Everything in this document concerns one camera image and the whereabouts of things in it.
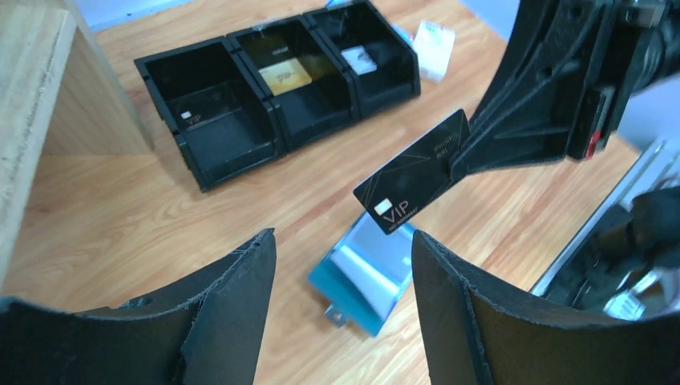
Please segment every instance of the black vip card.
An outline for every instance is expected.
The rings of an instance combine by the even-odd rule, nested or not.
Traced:
[[[449,160],[470,136],[463,110],[437,124],[354,189],[354,195],[390,234],[452,185]]]

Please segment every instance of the plastic bin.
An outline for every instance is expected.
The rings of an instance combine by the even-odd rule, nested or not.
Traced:
[[[275,107],[225,38],[135,61],[205,191],[285,153]]]
[[[276,107],[289,151],[360,119],[351,77],[301,15],[227,38]]]
[[[362,118],[420,95],[418,55],[367,0],[304,14],[338,58],[351,68]]]

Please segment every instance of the white box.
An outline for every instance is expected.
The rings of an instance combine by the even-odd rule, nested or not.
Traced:
[[[455,32],[423,20],[415,34],[413,49],[418,54],[420,77],[440,83],[446,75],[453,52]]]

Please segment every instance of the wooden board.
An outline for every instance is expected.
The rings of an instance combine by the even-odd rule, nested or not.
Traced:
[[[37,9],[65,10],[78,26],[43,153],[138,155],[153,142],[73,0],[3,0]]]
[[[64,10],[0,5],[0,287],[74,33]]]
[[[256,383],[427,383],[412,288],[379,337],[369,338],[354,326],[331,326],[328,303],[306,275],[360,215],[352,189],[455,109],[471,115],[505,44],[458,2],[375,4],[411,32],[421,19],[456,31],[444,81],[423,81],[417,100],[208,194],[198,191],[132,60],[322,2],[195,0],[99,33],[158,156],[43,157],[4,292],[67,310],[118,306],[274,227],[277,275]],[[414,223],[528,289],[636,157],[614,138],[581,165],[474,176]]]

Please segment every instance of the gold card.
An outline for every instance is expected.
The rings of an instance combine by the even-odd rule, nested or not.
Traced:
[[[295,58],[262,68],[260,75],[275,96],[312,83],[310,74]]]

